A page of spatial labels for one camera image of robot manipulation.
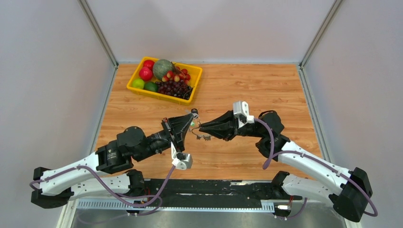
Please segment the large silver keyring with clips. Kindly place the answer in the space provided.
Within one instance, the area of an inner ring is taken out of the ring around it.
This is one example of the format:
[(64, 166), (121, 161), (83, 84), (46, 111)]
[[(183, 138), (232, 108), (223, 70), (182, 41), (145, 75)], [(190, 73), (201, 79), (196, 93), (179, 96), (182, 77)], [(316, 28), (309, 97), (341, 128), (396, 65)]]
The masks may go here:
[(203, 140), (205, 140), (205, 141), (210, 141), (210, 140), (211, 140), (211, 135), (200, 133), (200, 131), (199, 131), (200, 128), (201, 128), (200, 126), (191, 125), (191, 126), (190, 126), (190, 132), (191, 132), (193, 135), (196, 136), (196, 139), (197, 139), (197, 140), (203, 139)]

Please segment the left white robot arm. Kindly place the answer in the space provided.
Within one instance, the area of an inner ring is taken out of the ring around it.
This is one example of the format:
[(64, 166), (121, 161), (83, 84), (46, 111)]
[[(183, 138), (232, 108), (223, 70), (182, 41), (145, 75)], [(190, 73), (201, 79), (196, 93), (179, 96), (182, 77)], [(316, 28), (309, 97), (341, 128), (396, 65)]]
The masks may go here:
[(165, 118), (162, 130), (149, 136), (131, 126), (77, 162), (54, 170), (36, 168), (30, 183), (31, 202), (53, 209), (88, 196), (111, 194), (122, 200), (145, 195), (143, 174), (134, 169), (134, 162), (170, 149), (174, 169), (191, 168), (192, 156), (184, 152), (184, 139), (196, 118), (196, 114)]

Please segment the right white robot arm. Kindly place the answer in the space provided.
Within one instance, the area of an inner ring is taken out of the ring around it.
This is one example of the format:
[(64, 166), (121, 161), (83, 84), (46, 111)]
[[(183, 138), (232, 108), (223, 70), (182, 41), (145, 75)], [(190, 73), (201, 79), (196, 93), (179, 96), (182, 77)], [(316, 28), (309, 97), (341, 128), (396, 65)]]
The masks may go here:
[(266, 157), (264, 169), (271, 161), (276, 161), (311, 176), (306, 180), (286, 171), (278, 172), (271, 185), (275, 197), (281, 199), (290, 195), (319, 201), (352, 222), (359, 222), (364, 214), (378, 216), (371, 200), (372, 187), (364, 170), (343, 168), (313, 155), (282, 135), (283, 129), (284, 125), (274, 110), (264, 111), (254, 119), (227, 111), (199, 125), (200, 132), (225, 141), (235, 136), (258, 137), (256, 147)]

